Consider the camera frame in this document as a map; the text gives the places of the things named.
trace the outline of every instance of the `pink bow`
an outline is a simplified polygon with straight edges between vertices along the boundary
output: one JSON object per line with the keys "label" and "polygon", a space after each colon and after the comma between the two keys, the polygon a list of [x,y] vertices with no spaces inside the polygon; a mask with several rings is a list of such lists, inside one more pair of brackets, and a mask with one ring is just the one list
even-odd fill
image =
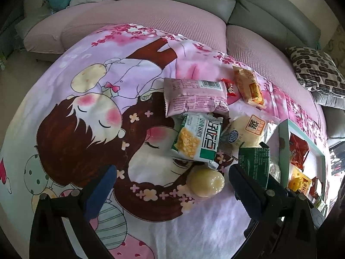
{"label": "pink bow", "polygon": [[106,83],[106,85],[104,86],[106,89],[112,89],[113,92],[118,92],[120,90],[120,87],[118,85],[113,85],[109,82]]}

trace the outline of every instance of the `screw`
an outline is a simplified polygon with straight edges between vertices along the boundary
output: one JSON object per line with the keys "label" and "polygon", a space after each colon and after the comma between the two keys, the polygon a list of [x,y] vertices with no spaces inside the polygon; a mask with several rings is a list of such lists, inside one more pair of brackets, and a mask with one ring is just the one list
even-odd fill
{"label": "screw", "polygon": [[80,194],[80,191],[78,189],[74,189],[72,192],[71,192],[71,196],[72,197],[76,197]]}
{"label": "screw", "polygon": [[276,193],[273,190],[267,190],[266,194],[270,197],[274,197],[276,195]]}
{"label": "screw", "polygon": [[40,194],[40,200],[45,200],[47,198],[47,194],[46,193],[42,193]]}
{"label": "screw", "polygon": [[298,194],[298,198],[302,201],[305,200],[305,195],[304,194]]}

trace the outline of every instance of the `cardboard box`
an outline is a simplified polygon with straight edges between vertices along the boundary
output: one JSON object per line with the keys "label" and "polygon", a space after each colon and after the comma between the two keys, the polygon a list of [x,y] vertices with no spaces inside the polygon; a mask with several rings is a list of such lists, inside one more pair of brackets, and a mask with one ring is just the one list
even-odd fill
{"label": "cardboard box", "polygon": [[281,186],[287,187],[292,174],[293,165],[290,164],[290,133],[307,141],[310,152],[304,162],[303,173],[310,179],[317,176],[324,184],[321,190],[321,198],[325,199],[326,161],[320,149],[310,138],[289,119],[279,124],[279,167],[281,170]]}

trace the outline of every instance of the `snack package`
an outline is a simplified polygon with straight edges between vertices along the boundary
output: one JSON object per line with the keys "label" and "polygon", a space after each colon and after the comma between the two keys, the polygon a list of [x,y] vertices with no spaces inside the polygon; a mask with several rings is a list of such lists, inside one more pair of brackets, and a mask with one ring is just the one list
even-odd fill
{"label": "snack package", "polygon": [[234,66],[235,81],[244,102],[265,109],[265,101],[256,79],[255,72]]}
{"label": "snack package", "polygon": [[270,148],[265,143],[261,142],[255,148],[241,147],[238,151],[238,164],[248,176],[266,190],[270,167]]}
{"label": "snack package", "polygon": [[267,143],[280,119],[239,100],[229,106],[229,123],[220,136],[220,149],[231,154],[239,147]]}
{"label": "snack package", "polygon": [[322,194],[322,184],[316,176],[312,179],[312,187],[310,188],[310,195],[317,200]]}
{"label": "snack package", "polygon": [[206,165],[192,168],[186,179],[191,196],[196,200],[206,200],[218,194],[225,184],[224,176]]}
{"label": "snack package", "polygon": [[224,78],[220,80],[225,84],[227,96],[236,96],[236,93],[234,92],[234,82]]}
{"label": "snack package", "polygon": [[214,159],[217,154],[222,121],[222,117],[184,114],[180,131],[171,146],[171,156],[183,161],[206,162],[211,169],[217,169],[218,164],[214,162]]}
{"label": "snack package", "polygon": [[278,183],[281,181],[281,170],[276,161],[270,160],[270,175],[277,180]]}
{"label": "snack package", "polygon": [[214,112],[227,115],[227,91],[224,82],[164,79],[165,116],[185,112]]}
{"label": "snack package", "polygon": [[309,145],[307,141],[299,138],[297,135],[291,133],[290,135],[290,163],[298,167],[302,172],[304,171],[304,162],[309,153]]}
{"label": "snack package", "polygon": [[311,184],[312,180],[294,166],[288,187],[293,191],[297,191],[299,189],[305,196],[308,196]]}

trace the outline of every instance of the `closed eye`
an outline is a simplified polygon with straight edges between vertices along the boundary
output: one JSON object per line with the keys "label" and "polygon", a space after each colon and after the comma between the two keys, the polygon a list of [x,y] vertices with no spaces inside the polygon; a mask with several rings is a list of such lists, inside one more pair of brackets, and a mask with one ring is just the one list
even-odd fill
{"label": "closed eye", "polygon": [[111,127],[111,126],[106,127],[106,126],[102,125],[100,120],[98,120],[98,122],[99,122],[99,124],[100,124],[102,127],[104,127],[104,128],[110,128],[110,127]]}
{"label": "closed eye", "polygon": [[80,111],[80,112],[83,112],[83,113],[86,113],[87,111],[84,111],[84,110],[81,110],[80,108],[79,108],[79,106],[77,106],[78,107],[78,110]]}
{"label": "closed eye", "polygon": [[144,144],[150,146],[151,148],[159,149],[159,147],[153,146],[153,145],[151,145],[149,142],[145,142]]}

